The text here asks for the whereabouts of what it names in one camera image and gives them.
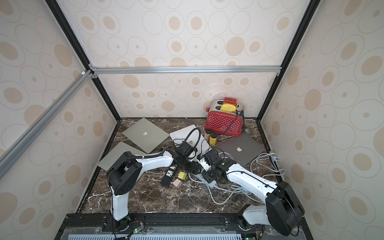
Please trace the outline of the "yellow charger plug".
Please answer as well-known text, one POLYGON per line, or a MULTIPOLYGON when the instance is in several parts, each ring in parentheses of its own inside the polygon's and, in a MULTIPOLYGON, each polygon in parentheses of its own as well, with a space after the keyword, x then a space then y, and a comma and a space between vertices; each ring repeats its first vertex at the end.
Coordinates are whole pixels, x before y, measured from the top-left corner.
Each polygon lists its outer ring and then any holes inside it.
POLYGON ((178 179, 181 181, 187 181, 188 180, 188 174, 186 172, 180 171, 178 174, 178 179))

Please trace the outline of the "pink charger plug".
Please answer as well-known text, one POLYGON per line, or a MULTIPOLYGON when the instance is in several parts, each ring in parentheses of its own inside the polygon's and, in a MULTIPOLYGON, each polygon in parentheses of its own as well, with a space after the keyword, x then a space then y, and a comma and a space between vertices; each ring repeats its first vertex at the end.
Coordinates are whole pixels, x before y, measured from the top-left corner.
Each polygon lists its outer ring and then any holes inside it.
POLYGON ((181 180, 179 180, 179 179, 176 179, 176 180, 173 181, 173 185, 174 185, 177 189, 179 189, 179 188, 183 185, 183 182, 182 182, 181 180))

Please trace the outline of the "black power strip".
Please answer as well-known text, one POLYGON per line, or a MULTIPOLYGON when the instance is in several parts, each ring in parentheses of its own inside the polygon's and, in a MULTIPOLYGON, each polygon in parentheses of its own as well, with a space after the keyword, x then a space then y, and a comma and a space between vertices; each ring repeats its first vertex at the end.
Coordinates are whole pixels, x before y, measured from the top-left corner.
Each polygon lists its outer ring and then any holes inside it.
POLYGON ((171 182, 177 172, 178 165, 173 164, 169 166, 166 174, 164 175, 162 181, 161 181, 161 186, 168 188, 171 185, 171 182))

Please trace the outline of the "light blue power strip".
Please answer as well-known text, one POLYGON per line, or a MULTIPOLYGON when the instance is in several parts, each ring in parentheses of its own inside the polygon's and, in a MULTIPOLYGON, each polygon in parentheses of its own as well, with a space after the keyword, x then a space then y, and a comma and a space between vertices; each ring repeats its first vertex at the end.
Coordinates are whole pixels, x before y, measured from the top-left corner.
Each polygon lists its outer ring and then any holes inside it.
POLYGON ((215 180, 211 181, 210 183, 206 181, 202 174, 194 175, 200 182, 208 186, 210 189, 214 189, 217 186, 217 182, 215 180))

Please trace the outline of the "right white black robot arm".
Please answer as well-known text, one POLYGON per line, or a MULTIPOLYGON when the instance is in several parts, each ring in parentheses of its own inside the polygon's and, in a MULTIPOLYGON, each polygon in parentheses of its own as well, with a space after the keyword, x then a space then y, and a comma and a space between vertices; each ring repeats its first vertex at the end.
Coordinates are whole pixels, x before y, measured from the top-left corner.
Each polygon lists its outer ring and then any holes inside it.
POLYGON ((240 212, 238 224, 244 230, 253 225, 270 225, 283 236, 292 235, 299 229, 305 210, 292 187, 287 182, 275 183, 246 170, 230 157, 220 156, 210 150, 197 155, 201 175, 207 184, 226 179, 250 192, 263 203, 249 205, 240 212))

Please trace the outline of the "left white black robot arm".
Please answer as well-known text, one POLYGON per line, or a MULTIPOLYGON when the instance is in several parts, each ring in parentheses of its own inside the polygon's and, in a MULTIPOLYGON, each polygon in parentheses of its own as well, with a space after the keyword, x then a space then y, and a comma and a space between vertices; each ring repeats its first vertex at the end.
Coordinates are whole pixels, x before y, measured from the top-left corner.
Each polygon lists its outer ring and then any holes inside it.
POLYGON ((159 153, 149 155, 134 155, 131 152, 123 153, 107 171, 109 187, 112 193, 111 214, 117 222, 129 215, 129 192, 134 188, 139 178, 148 171, 167 168, 161 185, 168 187, 179 167, 187 170, 196 170, 192 164, 196 156, 197 147, 183 142, 176 147, 163 149, 159 153))

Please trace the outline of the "white laptop centre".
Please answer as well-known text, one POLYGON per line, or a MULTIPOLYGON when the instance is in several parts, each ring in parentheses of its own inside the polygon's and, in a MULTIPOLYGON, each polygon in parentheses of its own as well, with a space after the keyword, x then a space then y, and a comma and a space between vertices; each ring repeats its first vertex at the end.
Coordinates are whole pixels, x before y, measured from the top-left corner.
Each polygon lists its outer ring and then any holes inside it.
POLYGON ((193 159, 194 161, 197 160, 197 156, 199 154, 204 155, 207 151, 210 150, 210 145, 204 137, 204 130, 195 130, 195 128, 197 128, 197 126, 190 125, 181 130, 170 133, 170 137, 173 140, 174 144, 179 145, 187 139, 187 142, 192 147, 197 148, 197 155, 193 159))

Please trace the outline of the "dark grey laptop right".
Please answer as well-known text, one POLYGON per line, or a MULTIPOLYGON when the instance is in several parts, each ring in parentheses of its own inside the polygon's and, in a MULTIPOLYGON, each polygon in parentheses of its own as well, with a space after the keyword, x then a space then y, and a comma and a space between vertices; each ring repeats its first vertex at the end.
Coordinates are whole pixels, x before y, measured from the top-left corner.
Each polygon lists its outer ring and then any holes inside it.
POLYGON ((239 137, 232 137, 218 146, 219 152, 225 157, 235 160, 245 167, 259 154, 266 151, 264 146, 255 141, 249 134, 243 133, 239 137))

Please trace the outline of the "silver laptop back left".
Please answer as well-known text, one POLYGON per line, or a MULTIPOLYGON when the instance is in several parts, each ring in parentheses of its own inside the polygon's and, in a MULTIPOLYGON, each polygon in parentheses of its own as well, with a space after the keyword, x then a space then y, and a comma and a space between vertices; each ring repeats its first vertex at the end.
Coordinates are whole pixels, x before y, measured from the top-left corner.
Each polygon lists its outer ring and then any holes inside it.
POLYGON ((147 154, 169 137, 167 132, 145 118, 123 131, 123 135, 147 154))

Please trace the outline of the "silver laptop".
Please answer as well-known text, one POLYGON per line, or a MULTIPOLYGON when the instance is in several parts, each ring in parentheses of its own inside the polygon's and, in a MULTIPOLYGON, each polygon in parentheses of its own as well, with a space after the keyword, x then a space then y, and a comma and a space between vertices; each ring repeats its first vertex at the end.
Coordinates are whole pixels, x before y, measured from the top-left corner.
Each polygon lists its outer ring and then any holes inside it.
POLYGON ((145 118, 123 131, 123 135, 147 154, 169 137, 167 132, 145 118))
POLYGON ((110 167, 120 158, 125 152, 131 152, 134 155, 145 155, 146 153, 131 147, 128 144, 119 142, 102 160, 98 163, 98 167, 108 171, 110 167))

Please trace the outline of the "silver laptop front left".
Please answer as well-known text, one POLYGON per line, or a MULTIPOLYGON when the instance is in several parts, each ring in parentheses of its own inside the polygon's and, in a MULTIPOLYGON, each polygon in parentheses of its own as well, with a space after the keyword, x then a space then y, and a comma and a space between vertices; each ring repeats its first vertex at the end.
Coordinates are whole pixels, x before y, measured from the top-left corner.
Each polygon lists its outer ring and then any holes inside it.
POLYGON ((108 171, 110 167, 120 158, 125 152, 131 152, 134 155, 145 155, 146 153, 131 147, 128 144, 119 142, 102 160, 98 163, 98 167, 108 171))

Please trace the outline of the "yellow bottle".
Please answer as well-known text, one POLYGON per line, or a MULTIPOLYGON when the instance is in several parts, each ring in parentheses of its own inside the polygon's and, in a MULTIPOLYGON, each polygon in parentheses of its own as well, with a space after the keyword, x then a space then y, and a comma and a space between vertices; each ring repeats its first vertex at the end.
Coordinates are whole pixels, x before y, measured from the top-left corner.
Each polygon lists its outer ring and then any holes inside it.
POLYGON ((217 137, 218 137, 217 133, 214 133, 214 132, 211 133, 210 139, 209 139, 209 144, 210 144, 211 147, 215 147, 216 146, 217 137))

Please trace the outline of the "brown lid bottle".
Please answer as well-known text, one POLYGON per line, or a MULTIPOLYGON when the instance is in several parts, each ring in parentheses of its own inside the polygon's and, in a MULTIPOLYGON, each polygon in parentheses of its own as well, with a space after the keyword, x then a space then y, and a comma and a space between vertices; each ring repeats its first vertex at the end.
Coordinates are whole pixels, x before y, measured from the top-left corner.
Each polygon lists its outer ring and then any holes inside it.
POLYGON ((212 134, 211 129, 204 129, 204 137, 205 137, 205 140, 207 140, 208 142, 210 141, 211 134, 212 134))

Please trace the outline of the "red toaster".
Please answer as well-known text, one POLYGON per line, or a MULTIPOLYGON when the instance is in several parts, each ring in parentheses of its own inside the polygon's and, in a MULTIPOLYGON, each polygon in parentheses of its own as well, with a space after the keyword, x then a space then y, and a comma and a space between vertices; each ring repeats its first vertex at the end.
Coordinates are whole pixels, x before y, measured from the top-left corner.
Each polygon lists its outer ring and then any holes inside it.
POLYGON ((210 103, 210 107, 206 109, 208 115, 205 128, 221 135, 239 137, 244 126, 244 108, 237 100, 235 112, 223 112, 220 110, 223 101, 224 99, 216 99, 210 103))

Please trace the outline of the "yellow toast toy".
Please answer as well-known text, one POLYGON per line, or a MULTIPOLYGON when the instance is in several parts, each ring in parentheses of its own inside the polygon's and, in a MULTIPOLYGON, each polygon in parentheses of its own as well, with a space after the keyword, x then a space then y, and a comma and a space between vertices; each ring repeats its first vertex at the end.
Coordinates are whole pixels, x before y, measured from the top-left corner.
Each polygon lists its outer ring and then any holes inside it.
POLYGON ((227 113, 233 113, 237 110, 237 106, 230 103, 224 103, 220 110, 227 113))

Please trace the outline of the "red toast toy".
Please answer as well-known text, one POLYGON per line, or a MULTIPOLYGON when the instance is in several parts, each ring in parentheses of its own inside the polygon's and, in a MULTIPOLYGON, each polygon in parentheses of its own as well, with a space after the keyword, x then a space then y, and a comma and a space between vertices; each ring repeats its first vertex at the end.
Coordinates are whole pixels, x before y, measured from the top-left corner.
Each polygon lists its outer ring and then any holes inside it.
POLYGON ((225 98, 224 101, 223 101, 223 104, 231 104, 231 105, 234 105, 236 106, 238 104, 237 100, 236 99, 233 99, 233 98, 225 98))

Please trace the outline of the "horizontal aluminium frame bar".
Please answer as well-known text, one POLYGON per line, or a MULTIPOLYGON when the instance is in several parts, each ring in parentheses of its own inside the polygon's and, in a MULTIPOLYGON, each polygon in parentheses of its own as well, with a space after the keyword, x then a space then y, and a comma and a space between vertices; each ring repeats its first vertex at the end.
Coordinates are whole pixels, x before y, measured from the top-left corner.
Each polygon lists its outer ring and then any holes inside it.
POLYGON ((217 74, 279 73, 281 66, 201 66, 201 67, 93 67, 100 74, 217 74))

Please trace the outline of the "diagonal aluminium frame bar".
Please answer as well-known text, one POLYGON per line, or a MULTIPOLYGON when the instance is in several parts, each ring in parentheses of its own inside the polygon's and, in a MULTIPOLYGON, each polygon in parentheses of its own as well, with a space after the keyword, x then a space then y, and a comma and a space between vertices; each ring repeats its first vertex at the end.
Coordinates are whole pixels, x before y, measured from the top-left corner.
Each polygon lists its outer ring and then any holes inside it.
POLYGON ((72 99, 76 92, 91 78, 93 71, 87 70, 55 100, 55 102, 37 118, 37 120, 24 132, 17 141, 1 156, 1 177, 3 177, 16 161, 24 154, 27 148, 35 141, 48 124, 72 99))

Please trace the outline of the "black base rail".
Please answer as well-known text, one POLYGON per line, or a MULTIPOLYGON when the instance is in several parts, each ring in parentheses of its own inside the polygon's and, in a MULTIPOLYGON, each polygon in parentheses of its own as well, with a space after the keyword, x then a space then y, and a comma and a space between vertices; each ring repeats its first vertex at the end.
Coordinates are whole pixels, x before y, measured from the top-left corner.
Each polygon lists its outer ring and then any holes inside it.
POLYGON ((311 240, 309 227, 287 237, 271 226, 241 227, 238 214, 131 214, 116 223, 111 214, 69 214, 56 240, 311 240))

